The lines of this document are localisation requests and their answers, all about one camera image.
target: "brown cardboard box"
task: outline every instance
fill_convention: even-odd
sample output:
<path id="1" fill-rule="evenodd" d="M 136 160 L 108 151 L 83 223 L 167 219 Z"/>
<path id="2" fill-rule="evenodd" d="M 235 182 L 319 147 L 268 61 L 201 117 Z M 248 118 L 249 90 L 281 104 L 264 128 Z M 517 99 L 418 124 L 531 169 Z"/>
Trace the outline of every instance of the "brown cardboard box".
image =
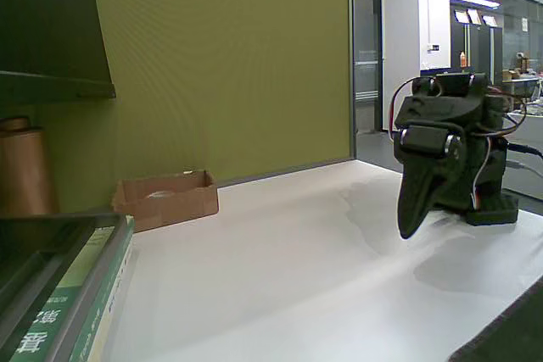
<path id="1" fill-rule="evenodd" d="M 115 212 L 134 216 L 135 232 L 193 220 L 219 211 L 217 186 L 207 171 L 191 171 L 117 184 Z"/>

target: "olive green wall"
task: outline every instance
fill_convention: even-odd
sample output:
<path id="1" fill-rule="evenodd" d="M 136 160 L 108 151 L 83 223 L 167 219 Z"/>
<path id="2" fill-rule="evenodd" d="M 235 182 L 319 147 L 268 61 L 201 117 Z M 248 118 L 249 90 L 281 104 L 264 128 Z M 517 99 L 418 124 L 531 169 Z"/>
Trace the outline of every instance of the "olive green wall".
<path id="1" fill-rule="evenodd" d="M 350 154 L 347 0 L 97 0 L 113 101 L 36 109 L 64 211 L 120 178 Z"/>

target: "glass door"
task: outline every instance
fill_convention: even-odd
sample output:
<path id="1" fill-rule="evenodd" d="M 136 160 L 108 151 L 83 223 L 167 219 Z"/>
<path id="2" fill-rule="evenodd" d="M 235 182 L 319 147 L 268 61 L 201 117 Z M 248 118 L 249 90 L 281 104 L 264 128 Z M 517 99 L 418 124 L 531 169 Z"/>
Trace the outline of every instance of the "glass door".
<path id="1" fill-rule="evenodd" d="M 381 0 L 353 0 L 355 132 L 381 131 Z"/>

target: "bottle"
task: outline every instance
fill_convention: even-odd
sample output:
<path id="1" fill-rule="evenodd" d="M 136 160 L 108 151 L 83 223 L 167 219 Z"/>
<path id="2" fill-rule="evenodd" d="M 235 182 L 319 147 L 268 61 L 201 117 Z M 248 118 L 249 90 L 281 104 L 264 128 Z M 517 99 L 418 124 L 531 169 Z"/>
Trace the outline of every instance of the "bottle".
<path id="1" fill-rule="evenodd" d="M 460 53 L 460 68 L 466 68 L 467 67 L 467 58 L 466 53 L 463 51 Z"/>

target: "white tabletop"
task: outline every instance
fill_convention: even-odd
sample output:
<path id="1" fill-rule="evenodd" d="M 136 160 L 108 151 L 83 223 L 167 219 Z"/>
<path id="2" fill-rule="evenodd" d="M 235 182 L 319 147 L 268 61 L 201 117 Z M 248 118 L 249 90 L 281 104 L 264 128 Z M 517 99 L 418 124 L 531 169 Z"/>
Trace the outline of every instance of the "white tabletop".
<path id="1" fill-rule="evenodd" d="M 543 219 L 430 214 L 351 161 L 219 191 L 216 216 L 136 234 L 105 360 L 441 361 L 543 275 Z"/>

